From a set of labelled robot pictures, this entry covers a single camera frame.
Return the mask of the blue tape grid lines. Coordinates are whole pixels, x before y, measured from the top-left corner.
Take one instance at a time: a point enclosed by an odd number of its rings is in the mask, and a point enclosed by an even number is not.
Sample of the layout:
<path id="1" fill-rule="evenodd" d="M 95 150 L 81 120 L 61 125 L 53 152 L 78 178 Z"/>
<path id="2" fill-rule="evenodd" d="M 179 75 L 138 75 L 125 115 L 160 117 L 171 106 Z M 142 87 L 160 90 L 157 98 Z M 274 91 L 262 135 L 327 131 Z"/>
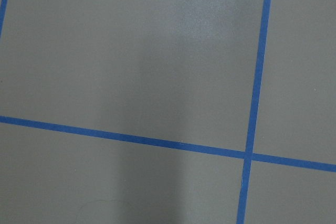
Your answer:
<path id="1" fill-rule="evenodd" d="M 210 146 L 190 144 L 190 143 L 182 143 L 182 142 L 176 142 L 176 141 L 161 140 L 157 138 L 149 138 L 149 137 L 143 137 L 143 136 L 113 133 L 113 132 L 107 132 L 107 131 L 92 130 L 92 129 L 75 127 L 75 126 L 52 124 L 52 123 L 47 123 L 47 122 L 13 118 L 9 116 L 1 116 L 1 122 L 6 123 L 6 124 L 12 124 L 12 125 L 32 127 L 35 129 L 43 129 L 43 130 L 49 130 L 49 131 L 85 135 L 85 136 L 90 136 L 90 137 L 105 138 L 105 139 L 116 140 L 116 141 L 152 145 L 152 146 L 171 148 L 171 149 L 176 149 L 176 150 L 184 150 L 184 151 L 189 151 L 189 152 L 205 153 L 205 154 L 211 154 L 211 155 L 242 159 L 244 161 L 244 164 L 243 164 L 243 170 L 242 170 L 242 176 L 241 176 L 241 186 L 240 186 L 240 193 L 239 193 L 236 222 L 244 223 L 246 206 L 247 206 L 247 198 L 248 198 L 250 170 L 251 170 L 251 164 L 253 161 L 307 168 L 307 169 L 323 170 L 326 172 L 335 172 L 334 164 L 305 161 L 301 159 L 258 154 L 258 153 L 253 152 L 256 125 L 257 125 L 261 81 L 262 81 L 262 75 L 263 75 L 264 58 L 265 58 L 265 50 L 266 50 L 266 43 L 267 43 L 270 6 L 271 6 L 271 0 L 263 0 L 260 32 L 259 32 L 259 39 L 258 39 L 258 51 L 257 51 L 255 73 L 254 73 L 253 92 L 251 95 L 247 138 L 246 138 L 246 145 L 245 145 L 244 151 L 230 150 L 230 149 L 225 149 L 225 148 L 210 147 Z"/>

